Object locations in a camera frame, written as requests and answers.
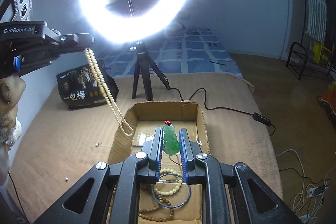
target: bed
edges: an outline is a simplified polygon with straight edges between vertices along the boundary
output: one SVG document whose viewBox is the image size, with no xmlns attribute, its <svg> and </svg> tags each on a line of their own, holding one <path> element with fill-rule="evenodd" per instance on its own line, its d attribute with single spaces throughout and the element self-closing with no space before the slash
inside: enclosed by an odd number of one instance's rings
<svg viewBox="0 0 336 224">
<path fill-rule="evenodd" d="M 170 85 L 178 88 L 184 98 L 204 87 L 208 107 L 259 112 L 254 87 L 243 79 L 235 61 L 209 29 L 188 29 L 178 37 L 157 40 L 148 49 Z M 131 99 L 134 53 L 129 49 L 110 51 L 102 58 L 119 87 L 117 103 L 123 113 L 146 100 L 142 84 L 137 98 Z M 155 100 L 179 100 L 178 92 L 166 90 L 156 75 L 151 75 L 151 81 Z M 192 100 L 202 107 L 211 154 L 220 162 L 247 163 L 282 198 L 280 174 L 266 126 L 241 113 L 206 110 L 202 92 Z M 23 136 L 11 168 L 30 222 L 97 162 L 107 161 L 116 129 L 108 106 L 69 111 L 55 87 Z M 8 184 L 7 189 L 19 205 L 13 186 Z"/>
</svg>

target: metal screw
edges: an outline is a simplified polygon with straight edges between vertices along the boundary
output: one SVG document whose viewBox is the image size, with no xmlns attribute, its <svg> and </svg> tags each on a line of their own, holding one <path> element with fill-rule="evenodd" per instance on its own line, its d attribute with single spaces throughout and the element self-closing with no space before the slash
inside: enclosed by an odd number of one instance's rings
<svg viewBox="0 0 336 224">
<path fill-rule="evenodd" d="M 136 156 L 138 159 L 144 159 L 144 158 L 147 157 L 147 154 L 146 154 L 145 152 L 143 152 L 143 151 L 140 151 L 140 152 L 137 152 L 137 153 L 135 154 L 135 156 Z"/>
<path fill-rule="evenodd" d="M 103 162 L 103 161 L 101 161 L 101 162 L 99 162 L 99 163 L 96 164 L 96 168 L 98 170 L 104 170 L 106 167 L 107 167 L 107 164 L 105 162 Z"/>
<path fill-rule="evenodd" d="M 198 153 L 196 156 L 200 160 L 205 160 L 208 157 L 208 155 L 206 153 Z"/>
<path fill-rule="evenodd" d="M 246 164 L 243 162 L 237 163 L 236 166 L 239 170 L 245 170 L 247 168 Z"/>
</svg>

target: open cardboard box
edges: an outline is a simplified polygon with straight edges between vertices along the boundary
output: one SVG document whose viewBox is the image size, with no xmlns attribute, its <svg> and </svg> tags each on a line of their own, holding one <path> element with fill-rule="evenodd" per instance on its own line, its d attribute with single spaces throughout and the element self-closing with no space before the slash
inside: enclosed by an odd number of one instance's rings
<svg viewBox="0 0 336 224">
<path fill-rule="evenodd" d="M 115 139 L 110 151 L 108 163 L 114 164 L 125 160 L 129 155 L 141 150 L 143 143 L 154 137 L 155 128 L 163 126 L 164 121 L 171 121 L 175 126 L 175 133 L 178 136 L 181 128 L 186 128 L 189 139 L 199 143 L 205 153 L 209 153 L 208 137 L 205 128 L 205 122 L 201 107 L 192 102 L 142 102 L 135 104 L 125 114 L 127 122 L 135 129 L 135 134 L 128 137 L 117 129 Z M 179 154 L 172 156 L 174 161 L 180 161 Z M 174 169 L 181 174 L 180 166 L 172 162 L 168 155 L 162 153 L 161 168 Z M 165 180 L 171 180 L 171 183 L 157 183 L 156 188 L 160 191 L 171 191 L 176 186 L 176 178 L 173 176 L 164 177 Z M 192 193 L 189 201 L 181 208 L 175 209 L 174 219 L 167 221 L 169 223 L 193 224 L 201 221 L 201 186 L 191 185 Z M 180 190 L 168 200 L 173 204 L 180 204 L 188 195 L 188 187 L 183 184 Z M 150 209 L 157 204 L 149 192 L 141 190 L 139 209 Z M 169 215 L 169 209 L 161 208 L 148 216 L 155 218 L 164 218 Z M 152 221 L 139 218 L 139 223 L 153 223 Z"/>
</svg>

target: tripod leg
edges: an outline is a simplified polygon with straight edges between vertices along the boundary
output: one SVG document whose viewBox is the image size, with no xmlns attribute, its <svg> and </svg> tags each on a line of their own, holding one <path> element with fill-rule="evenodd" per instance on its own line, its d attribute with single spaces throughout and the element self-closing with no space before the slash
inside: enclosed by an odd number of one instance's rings
<svg viewBox="0 0 336 224">
<path fill-rule="evenodd" d="M 147 61 L 140 61 L 139 65 L 141 68 L 141 75 L 142 75 L 143 87 L 145 88 L 146 100 L 152 101 L 153 92 L 152 92 L 151 75 L 149 73 L 149 64 Z"/>
<path fill-rule="evenodd" d="M 133 78 L 133 92 L 132 92 L 132 99 L 137 97 L 137 88 L 139 82 L 139 74 L 140 74 L 140 65 L 138 60 L 135 62 L 134 66 L 134 78 Z"/>
<path fill-rule="evenodd" d="M 167 80 L 164 77 L 162 71 L 160 71 L 160 69 L 158 68 L 158 66 L 154 62 L 154 60 L 150 56 L 147 57 L 147 60 L 149 62 L 149 65 L 152 67 L 153 71 L 159 77 L 159 79 L 161 80 L 161 82 L 165 85 L 166 89 L 170 90 L 169 83 L 167 82 Z"/>
</svg>

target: green jade pendant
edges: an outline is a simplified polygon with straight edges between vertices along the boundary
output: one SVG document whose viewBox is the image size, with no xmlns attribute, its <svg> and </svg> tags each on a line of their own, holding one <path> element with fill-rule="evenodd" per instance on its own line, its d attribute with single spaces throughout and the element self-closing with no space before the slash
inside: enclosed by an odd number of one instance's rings
<svg viewBox="0 0 336 224">
<path fill-rule="evenodd" d="M 163 133 L 163 151 L 168 155 L 176 155 L 179 153 L 180 144 L 177 141 L 175 127 L 171 122 L 165 121 L 163 126 Z"/>
</svg>

